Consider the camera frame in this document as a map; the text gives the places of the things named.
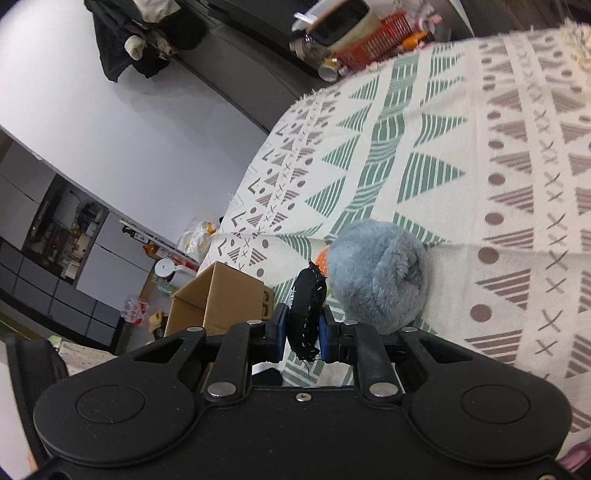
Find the black lace soft item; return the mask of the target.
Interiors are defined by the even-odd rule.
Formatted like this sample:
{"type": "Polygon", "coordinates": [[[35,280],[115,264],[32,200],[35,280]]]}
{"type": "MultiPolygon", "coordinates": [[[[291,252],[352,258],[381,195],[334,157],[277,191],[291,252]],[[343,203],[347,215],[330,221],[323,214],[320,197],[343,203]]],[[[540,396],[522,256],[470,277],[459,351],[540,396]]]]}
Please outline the black lace soft item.
{"type": "Polygon", "coordinates": [[[301,361],[315,361],[320,353],[317,342],[326,296],[325,275],[317,264],[310,261],[294,280],[288,302],[287,340],[291,351],[301,361]]]}

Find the orange burger plush toy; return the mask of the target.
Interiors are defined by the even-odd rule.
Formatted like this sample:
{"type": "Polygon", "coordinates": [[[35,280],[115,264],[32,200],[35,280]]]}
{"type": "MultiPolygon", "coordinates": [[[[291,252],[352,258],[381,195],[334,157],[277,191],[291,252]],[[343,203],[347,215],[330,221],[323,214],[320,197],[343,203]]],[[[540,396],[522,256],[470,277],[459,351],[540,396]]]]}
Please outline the orange burger plush toy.
{"type": "Polygon", "coordinates": [[[329,277],[328,274],[328,247],[325,247],[321,251],[318,252],[317,257],[315,257],[315,265],[318,266],[318,270],[322,273],[325,278],[329,277]]]}

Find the grey-blue fluffy plush toy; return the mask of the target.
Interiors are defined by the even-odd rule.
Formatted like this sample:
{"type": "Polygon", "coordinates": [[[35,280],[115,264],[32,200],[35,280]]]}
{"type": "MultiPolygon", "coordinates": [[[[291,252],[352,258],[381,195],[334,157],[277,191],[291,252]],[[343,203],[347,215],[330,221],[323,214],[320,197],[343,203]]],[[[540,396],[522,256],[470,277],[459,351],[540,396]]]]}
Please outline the grey-blue fluffy plush toy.
{"type": "Polygon", "coordinates": [[[411,324],[428,296],[426,248],[404,228],[367,219],[342,229],[328,248],[329,289],[346,319],[382,335],[411,324]]]}

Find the brown cardboard box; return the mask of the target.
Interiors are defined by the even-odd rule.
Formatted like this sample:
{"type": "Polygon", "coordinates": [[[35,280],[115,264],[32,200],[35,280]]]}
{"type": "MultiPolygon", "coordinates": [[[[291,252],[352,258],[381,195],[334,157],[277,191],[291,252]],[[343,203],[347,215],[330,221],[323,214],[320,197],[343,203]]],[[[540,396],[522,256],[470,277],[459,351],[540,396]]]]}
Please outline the brown cardboard box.
{"type": "Polygon", "coordinates": [[[215,262],[173,295],[164,336],[204,327],[208,336],[224,335],[232,325],[269,320],[273,290],[224,263],[215,262]]]}

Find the yellow white plastic bag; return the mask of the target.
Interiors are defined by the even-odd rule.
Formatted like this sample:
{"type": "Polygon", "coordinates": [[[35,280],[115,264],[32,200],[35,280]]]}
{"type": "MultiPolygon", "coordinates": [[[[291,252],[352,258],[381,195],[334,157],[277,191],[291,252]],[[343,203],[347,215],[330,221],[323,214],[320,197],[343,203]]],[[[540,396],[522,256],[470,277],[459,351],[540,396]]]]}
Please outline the yellow white plastic bag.
{"type": "Polygon", "coordinates": [[[183,230],[177,242],[177,249],[187,257],[202,262],[211,248],[211,237],[216,230],[217,226],[212,222],[193,219],[183,230]]]}

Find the white electric kettle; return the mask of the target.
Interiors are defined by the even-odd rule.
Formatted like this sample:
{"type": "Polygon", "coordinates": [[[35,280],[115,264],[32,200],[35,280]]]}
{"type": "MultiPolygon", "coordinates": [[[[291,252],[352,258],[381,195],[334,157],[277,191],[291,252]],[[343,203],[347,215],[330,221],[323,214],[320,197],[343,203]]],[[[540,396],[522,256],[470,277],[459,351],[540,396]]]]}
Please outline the white electric kettle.
{"type": "Polygon", "coordinates": [[[154,273],[176,288],[182,288],[192,281],[197,273],[183,265],[177,265],[171,259],[161,259],[154,265],[154,273]]]}

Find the patterned white green blanket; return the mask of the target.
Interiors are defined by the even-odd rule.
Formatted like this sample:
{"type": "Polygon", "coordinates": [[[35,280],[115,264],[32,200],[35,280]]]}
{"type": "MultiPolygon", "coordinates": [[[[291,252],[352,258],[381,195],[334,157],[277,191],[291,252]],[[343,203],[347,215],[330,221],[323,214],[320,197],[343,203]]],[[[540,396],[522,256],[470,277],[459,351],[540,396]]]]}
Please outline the patterned white green blanket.
{"type": "Polygon", "coordinates": [[[245,172],[207,263],[277,301],[363,219],[427,249],[421,328],[543,377],[590,434],[590,29],[438,44],[305,96],[245,172]]]}

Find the orange carrot toy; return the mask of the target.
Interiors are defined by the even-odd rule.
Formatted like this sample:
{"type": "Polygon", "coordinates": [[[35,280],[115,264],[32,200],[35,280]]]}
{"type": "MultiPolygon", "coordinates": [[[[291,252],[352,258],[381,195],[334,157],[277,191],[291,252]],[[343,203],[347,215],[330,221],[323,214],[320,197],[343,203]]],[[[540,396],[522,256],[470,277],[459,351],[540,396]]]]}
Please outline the orange carrot toy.
{"type": "Polygon", "coordinates": [[[412,51],[417,48],[422,48],[425,44],[430,42],[430,33],[427,31],[415,32],[408,36],[402,43],[401,47],[404,51],[412,51]]]}

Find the red plastic basket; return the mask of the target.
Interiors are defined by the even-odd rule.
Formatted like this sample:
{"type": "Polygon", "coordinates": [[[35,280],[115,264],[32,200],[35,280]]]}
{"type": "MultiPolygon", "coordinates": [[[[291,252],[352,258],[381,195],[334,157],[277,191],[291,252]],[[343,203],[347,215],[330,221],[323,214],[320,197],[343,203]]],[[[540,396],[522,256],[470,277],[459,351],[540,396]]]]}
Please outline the red plastic basket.
{"type": "Polygon", "coordinates": [[[387,59],[404,40],[413,35],[406,11],[398,11],[381,21],[381,26],[334,58],[351,71],[363,70],[374,62],[387,59]]]}

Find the cream black round bowl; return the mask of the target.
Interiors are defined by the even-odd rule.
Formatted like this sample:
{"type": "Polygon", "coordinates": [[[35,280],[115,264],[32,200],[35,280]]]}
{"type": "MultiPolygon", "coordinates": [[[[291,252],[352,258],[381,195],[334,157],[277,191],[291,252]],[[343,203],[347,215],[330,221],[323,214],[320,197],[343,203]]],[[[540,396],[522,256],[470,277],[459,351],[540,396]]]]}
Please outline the cream black round bowl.
{"type": "Polygon", "coordinates": [[[359,43],[381,26],[381,19],[366,1],[321,1],[317,18],[305,32],[315,42],[338,53],[359,43]]]}

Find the black clothes pile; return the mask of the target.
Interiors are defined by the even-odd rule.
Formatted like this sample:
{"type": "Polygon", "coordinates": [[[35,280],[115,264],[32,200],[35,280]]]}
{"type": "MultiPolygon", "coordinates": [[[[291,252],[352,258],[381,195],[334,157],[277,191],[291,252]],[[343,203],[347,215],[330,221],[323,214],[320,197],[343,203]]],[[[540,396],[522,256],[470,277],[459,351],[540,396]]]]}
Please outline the black clothes pile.
{"type": "Polygon", "coordinates": [[[92,16],[105,77],[116,83],[128,68],[146,78],[170,59],[197,48],[207,25],[183,1],[96,1],[84,5],[92,16]]]}

